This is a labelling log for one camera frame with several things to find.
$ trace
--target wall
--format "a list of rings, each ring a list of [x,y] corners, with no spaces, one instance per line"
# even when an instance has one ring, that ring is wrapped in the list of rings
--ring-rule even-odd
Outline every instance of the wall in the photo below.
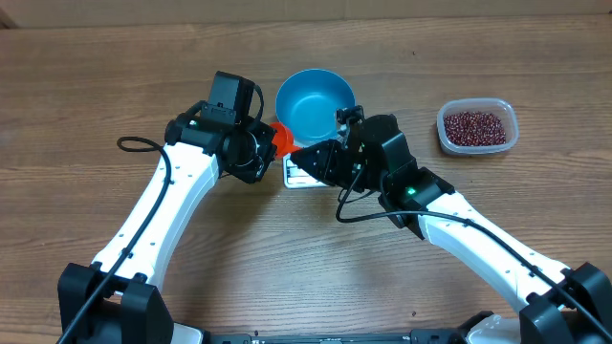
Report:
[[[58,28],[425,16],[591,14],[608,13],[612,10],[612,0],[0,0],[0,9],[18,28]]]

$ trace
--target beans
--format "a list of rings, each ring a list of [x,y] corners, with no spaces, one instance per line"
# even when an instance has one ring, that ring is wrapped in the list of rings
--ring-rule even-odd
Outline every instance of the beans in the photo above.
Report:
[[[506,143],[506,131],[494,114],[462,112],[444,117],[448,140],[460,146],[487,146]]]

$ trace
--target wood grain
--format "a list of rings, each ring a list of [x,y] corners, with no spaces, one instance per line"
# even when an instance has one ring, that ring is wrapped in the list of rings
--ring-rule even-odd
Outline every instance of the wood grain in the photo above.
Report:
[[[605,14],[612,0],[0,0],[18,28]]]
[[[544,16],[0,32],[0,342],[60,333],[55,286],[123,223],[166,123],[206,98],[217,70],[261,84],[322,67],[369,115],[394,113],[411,152],[534,249],[612,274],[612,18]],[[502,97],[520,127],[508,154],[452,158],[445,102]],[[223,179],[194,214],[166,276],[175,320],[215,333],[368,333],[512,315],[474,273],[386,220],[337,223],[335,188]],[[351,204],[346,215],[380,211]]]

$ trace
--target blue plastic bowl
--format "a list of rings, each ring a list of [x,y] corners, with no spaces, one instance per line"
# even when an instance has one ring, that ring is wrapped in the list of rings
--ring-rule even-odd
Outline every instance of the blue plastic bowl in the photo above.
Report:
[[[294,134],[297,145],[338,135],[336,110],[355,106],[351,86],[336,73],[321,69],[290,76],[276,95],[276,116]]]

